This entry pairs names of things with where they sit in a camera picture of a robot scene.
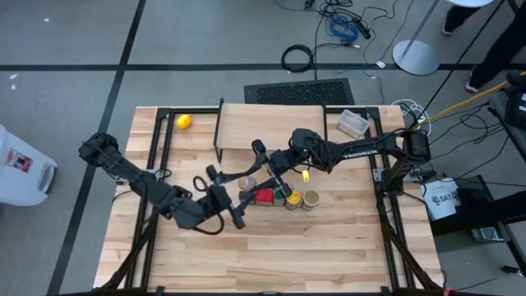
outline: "wire bundle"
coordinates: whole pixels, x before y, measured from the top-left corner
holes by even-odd
[[[395,102],[391,103],[391,105],[399,105],[400,108],[402,109],[403,116],[410,114],[413,117],[413,120],[415,122],[414,124],[418,123],[418,121],[421,119],[423,121],[429,118],[429,114],[427,114],[427,112],[424,111],[424,108],[421,105],[417,104],[412,99],[398,99]],[[428,123],[428,125],[429,125],[429,131],[427,131],[427,136],[430,136],[431,135],[431,123]]]
[[[354,42],[358,39],[358,26],[354,21],[350,21],[345,16],[338,14],[329,19],[329,36],[337,36],[342,42]]]

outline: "jar lid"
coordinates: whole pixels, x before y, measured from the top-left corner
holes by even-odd
[[[297,205],[302,200],[302,195],[297,191],[293,191],[290,197],[287,197],[287,202],[291,205]]]

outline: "metal pole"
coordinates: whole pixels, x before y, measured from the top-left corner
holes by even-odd
[[[420,23],[420,26],[418,27],[417,31],[414,33],[413,37],[409,41],[408,46],[405,48],[404,52],[402,53],[402,58],[405,57],[405,54],[409,51],[409,48],[411,48],[411,45],[413,45],[414,40],[418,37],[418,34],[420,34],[420,31],[422,30],[422,28],[426,24],[427,19],[429,18],[429,16],[433,13],[433,10],[435,10],[435,7],[436,7],[436,5],[438,4],[439,1],[440,0],[435,0],[434,3],[429,8],[429,11],[427,11],[426,16],[424,16],[423,21]]]

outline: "clear plastic box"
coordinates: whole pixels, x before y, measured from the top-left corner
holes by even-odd
[[[337,128],[354,139],[358,139],[369,128],[369,121],[349,110],[344,110],[339,118]]]

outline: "can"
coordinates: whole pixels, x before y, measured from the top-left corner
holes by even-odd
[[[243,191],[251,191],[256,185],[256,178],[252,176],[240,177],[238,180],[239,189]]]
[[[310,191],[305,192],[305,194],[303,194],[302,208],[304,210],[312,210],[319,204],[320,204],[320,196],[318,195],[318,192],[310,190]]]
[[[285,200],[285,207],[287,210],[295,210],[302,204],[302,195],[297,192],[293,191],[293,194],[290,195],[290,197],[287,197]]]

